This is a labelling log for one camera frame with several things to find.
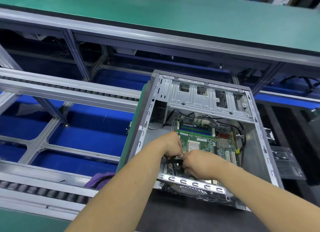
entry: white label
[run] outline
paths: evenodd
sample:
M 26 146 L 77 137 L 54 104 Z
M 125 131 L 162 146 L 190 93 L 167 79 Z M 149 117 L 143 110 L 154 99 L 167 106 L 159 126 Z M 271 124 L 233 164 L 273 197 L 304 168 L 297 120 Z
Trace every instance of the white label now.
M 197 138 L 198 141 L 207 141 L 206 139 Z

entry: motherboard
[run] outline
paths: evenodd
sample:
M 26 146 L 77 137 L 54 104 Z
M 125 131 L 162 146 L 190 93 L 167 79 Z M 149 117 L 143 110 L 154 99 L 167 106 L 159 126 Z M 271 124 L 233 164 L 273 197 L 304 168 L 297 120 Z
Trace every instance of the motherboard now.
M 225 160 L 237 165 L 236 145 L 234 133 L 230 126 L 221 125 L 201 118 L 176 116 L 173 122 L 173 131 L 178 133 L 183 152 L 192 149 L 200 149 L 214 153 Z M 168 173 L 185 178 L 193 178 L 185 174 L 182 168 L 182 160 L 176 157 L 172 164 L 168 165 Z

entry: blue ram slot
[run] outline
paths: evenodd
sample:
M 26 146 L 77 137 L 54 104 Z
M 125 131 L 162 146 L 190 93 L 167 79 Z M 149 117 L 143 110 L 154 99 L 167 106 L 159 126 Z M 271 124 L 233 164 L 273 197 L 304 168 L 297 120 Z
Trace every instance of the blue ram slot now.
M 179 130 L 192 132 L 192 133 L 196 133 L 196 134 L 202 134 L 202 135 L 206 135 L 206 136 L 211 137 L 211 134 L 209 134 L 209 133 L 198 132 L 198 131 L 195 131 L 195 130 L 185 129 L 185 128 L 181 128 L 181 127 L 179 128 Z
M 211 132 L 209 130 L 204 130 L 204 129 L 201 129 L 201 128 L 198 128 L 198 127 L 195 127 L 195 126 L 187 126 L 187 125 L 181 125 L 182 127 L 186 127 L 186 128 L 192 128 L 192 129 L 195 129 L 197 131 L 200 131 L 200 132 Z

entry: person's left arm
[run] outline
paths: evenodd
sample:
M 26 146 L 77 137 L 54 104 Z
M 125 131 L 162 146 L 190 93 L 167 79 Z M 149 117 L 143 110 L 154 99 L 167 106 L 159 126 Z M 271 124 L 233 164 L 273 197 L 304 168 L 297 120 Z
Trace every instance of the person's left arm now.
M 163 156 L 182 155 L 179 136 L 148 143 L 85 206 L 66 232 L 134 231 L 159 173 Z

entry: person's left hand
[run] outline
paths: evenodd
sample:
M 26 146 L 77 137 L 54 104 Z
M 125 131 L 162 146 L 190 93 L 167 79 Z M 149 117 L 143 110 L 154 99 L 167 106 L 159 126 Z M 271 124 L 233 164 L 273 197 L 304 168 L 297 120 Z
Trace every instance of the person's left hand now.
M 181 141 L 176 132 L 166 133 L 153 140 L 152 143 L 157 149 L 160 148 L 162 155 L 167 159 L 173 156 L 181 157 L 183 154 Z

